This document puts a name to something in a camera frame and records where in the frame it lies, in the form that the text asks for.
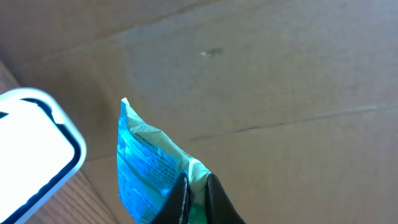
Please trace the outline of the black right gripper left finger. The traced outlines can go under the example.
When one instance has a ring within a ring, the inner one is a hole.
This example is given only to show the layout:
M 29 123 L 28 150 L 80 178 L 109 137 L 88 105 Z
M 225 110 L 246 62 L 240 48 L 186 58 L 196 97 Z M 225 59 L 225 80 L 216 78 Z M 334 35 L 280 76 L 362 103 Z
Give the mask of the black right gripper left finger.
M 164 204 L 150 224 L 188 224 L 190 185 L 186 173 L 181 173 Z

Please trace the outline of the teal tissue packet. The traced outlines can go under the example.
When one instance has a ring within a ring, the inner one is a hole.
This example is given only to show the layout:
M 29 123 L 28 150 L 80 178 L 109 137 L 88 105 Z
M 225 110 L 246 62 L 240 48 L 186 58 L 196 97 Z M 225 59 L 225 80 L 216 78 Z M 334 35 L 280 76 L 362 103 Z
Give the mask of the teal tissue packet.
M 119 198 L 136 223 L 152 221 L 180 174 L 187 175 L 189 223 L 206 223 L 205 185 L 210 171 L 162 130 L 147 124 L 121 100 L 116 148 Z

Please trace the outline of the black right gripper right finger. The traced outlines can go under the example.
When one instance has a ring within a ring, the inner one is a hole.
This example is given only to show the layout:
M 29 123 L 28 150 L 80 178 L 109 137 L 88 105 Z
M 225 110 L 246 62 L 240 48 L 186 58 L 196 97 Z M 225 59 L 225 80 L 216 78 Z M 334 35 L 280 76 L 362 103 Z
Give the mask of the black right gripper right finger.
M 228 198 L 214 174 L 207 178 L 205 187 L 205 212 L 207 224 L 246 224 Z

